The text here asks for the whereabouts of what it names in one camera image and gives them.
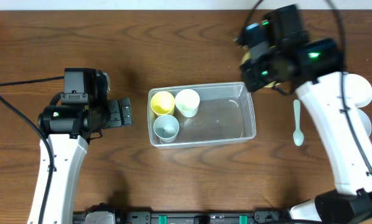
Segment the yellow bowl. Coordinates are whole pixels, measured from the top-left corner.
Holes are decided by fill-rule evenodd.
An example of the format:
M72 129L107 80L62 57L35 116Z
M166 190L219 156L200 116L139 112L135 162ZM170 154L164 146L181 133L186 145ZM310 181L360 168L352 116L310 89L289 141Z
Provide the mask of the yellow bowl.
M247 62L250 62L250 61L251 61L251 53L249 51L247 51L241 59L240 67L242 67L244 64L246 64ZM273 82L269 82L266 85L264 85L263 88L273 88L274 86L278 86L280 84L281 83L276 83L275 81L273 81Z

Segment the yellow paper cup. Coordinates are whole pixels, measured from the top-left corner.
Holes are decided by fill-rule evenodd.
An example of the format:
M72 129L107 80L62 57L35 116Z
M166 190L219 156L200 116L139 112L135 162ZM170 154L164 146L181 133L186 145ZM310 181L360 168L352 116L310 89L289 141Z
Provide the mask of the yellow paper cup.
M168 91L157 92L150 101L151 109L157 116L173 115L175 98Z

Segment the grey paper cup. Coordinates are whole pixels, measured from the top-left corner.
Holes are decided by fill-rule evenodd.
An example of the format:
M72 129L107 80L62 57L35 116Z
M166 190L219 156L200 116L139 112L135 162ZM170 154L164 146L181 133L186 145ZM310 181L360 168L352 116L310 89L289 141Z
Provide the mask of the grey paper cup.
M174 116L165 114L154 121L153 130L160 140L170 143L176 139L180 125Z

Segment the clear plastic storage container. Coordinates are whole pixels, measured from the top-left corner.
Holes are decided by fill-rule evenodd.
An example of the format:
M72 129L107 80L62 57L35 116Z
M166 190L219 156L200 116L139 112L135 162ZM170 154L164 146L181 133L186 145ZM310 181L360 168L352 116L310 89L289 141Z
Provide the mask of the clear plastic storage container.
M184 117L179 110L174 111L180 130L173 142L164 142L154 133L157 115L150 105L147 106L149 140L154 147L178 149L235 144L256 136L253 101L243 82L153 88L148 93L148 99L160 91L168 91L175 96L184 89L192 89L199 94L200 106L192 118Z

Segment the white paper cup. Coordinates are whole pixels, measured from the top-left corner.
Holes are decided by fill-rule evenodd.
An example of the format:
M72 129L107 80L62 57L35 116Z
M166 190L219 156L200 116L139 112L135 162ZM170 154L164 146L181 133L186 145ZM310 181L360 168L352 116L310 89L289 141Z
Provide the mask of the white paper cup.
M199 94L192 89L181 90L175 97L175 106L186 118L195 116L200 104Z

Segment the mint green plastic spoon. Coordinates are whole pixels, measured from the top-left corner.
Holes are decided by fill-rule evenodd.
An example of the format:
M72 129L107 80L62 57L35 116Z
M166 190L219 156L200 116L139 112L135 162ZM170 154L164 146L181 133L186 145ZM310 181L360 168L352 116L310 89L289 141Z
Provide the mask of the mint green plastic spoon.
M304 142L304 134L300 129L300 101L294 100L294 119L295 119L295 130L293 133L293 140L296 146L301 146Z

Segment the white bowl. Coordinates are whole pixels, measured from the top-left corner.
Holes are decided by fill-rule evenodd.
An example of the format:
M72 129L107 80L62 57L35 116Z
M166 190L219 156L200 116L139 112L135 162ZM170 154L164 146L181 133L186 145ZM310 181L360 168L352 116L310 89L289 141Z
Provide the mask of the white bowl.
M372 101L372 86L361 75L349 73L344 76L346 97L355 102L357 108L362 108Z

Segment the light grey bowl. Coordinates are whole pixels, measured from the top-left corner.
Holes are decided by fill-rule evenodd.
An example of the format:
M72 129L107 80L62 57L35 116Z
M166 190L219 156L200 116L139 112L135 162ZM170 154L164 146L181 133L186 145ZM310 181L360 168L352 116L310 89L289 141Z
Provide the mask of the light grey bowl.
M361 120L361 122L364 126L364 129L366 131L367 136L370 136L371 131L372 131L372 124L371 124L371 121L370 121L368 115L359 108L357 108L357 111L358 111L358 115L359 115L360 120Z

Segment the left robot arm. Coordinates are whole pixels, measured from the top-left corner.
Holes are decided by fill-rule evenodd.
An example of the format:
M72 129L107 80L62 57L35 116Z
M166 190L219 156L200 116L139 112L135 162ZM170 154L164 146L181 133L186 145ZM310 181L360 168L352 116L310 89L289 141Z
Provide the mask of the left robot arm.
M38 117L40 167L29 223L71 223L80 168L93 134L133 123L129 98L110 100L107 73L66 68L64 91Z

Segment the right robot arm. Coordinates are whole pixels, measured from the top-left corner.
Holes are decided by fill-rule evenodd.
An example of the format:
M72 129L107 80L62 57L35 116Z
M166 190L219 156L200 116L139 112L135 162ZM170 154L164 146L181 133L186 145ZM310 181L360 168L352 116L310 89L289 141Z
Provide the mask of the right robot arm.
M346 71L345 30L333 11L339 40L312 41L296 5L245 20L237 43L246 48L240 69L250 92L289 83L309 112L327 152L335 189L291 207L284 223L360 223L372 218L372 143L358 109L372 87Z

